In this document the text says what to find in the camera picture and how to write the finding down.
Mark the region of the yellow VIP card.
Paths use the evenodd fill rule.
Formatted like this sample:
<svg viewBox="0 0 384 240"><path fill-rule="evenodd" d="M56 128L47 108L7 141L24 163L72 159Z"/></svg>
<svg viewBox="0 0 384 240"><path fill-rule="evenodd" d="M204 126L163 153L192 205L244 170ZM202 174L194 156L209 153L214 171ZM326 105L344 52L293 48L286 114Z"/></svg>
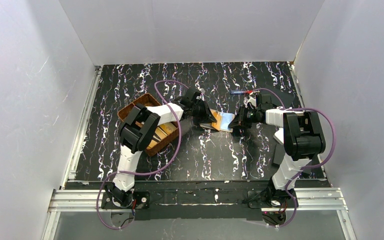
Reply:
<svg viewBox="0 0 384 240"><path fill-rule="evenodd" d="M147 149L159 151L178 136L179 129L177 125L172 122L161 124L157 126Z"/></svg>

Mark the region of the brown woven basket card holder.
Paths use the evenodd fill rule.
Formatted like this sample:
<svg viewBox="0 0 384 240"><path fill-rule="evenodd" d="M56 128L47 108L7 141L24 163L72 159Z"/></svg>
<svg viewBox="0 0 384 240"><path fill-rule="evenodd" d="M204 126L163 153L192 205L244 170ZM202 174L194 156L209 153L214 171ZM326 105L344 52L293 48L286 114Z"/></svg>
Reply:
<svg viewBox="0 0 384 240"><path fill-rule="evenodd" d="M119 119L123 122L133 109L134 105L142 104L145 107L157 107L162 104L156 100L150 93L145 93L136 98L117 112ZM152 157L165 148L170 142L179 136L178 123L176 121L167 122L159 125L148 147L144 150L149 157Z"/></svg>

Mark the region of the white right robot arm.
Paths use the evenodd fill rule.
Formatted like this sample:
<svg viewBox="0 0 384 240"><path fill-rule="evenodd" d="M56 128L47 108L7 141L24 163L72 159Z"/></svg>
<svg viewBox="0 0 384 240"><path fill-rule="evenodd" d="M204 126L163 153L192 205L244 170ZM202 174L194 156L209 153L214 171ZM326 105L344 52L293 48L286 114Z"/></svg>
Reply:
<svg viewBox="0 0 384 240"><path fill-rule="evenodd" d="M326 149L319 115L314 111L277 106L269 94L258 93L239 108L228 126L231 129L249 129L257 123L282 129L285 151L277 172L261 196L268 201L290 199L297 177Z"/></svg>

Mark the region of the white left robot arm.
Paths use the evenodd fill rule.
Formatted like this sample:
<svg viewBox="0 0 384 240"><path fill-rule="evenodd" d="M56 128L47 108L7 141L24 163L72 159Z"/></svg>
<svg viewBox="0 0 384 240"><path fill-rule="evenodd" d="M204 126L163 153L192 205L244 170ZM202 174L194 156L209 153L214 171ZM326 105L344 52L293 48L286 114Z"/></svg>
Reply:
<svg viewBox="0 0 384 240"><path fill-rule="evenodd" d="M104 186L105 193L121 208L134 202L133 189L137 166L142 153L155 155L179 136L180 121L193 117L198 124L213 124L217 119L201 91L190 87L186 93L164 104L146 101L143 96L118 112L120 158L111 183Z"/></svg>

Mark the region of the orange card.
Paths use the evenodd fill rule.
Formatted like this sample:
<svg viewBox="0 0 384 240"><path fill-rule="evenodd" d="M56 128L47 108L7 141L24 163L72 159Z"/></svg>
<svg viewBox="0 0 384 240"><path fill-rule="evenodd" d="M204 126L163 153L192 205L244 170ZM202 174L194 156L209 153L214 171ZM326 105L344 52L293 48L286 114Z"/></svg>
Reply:
<svg viewBox="0 0 384 240"><path fill-rule="evenodd" d="M211 123L211 127L217 131L223 131L224 112L211 109L211 113L215 118L215 122Z"/></svg>

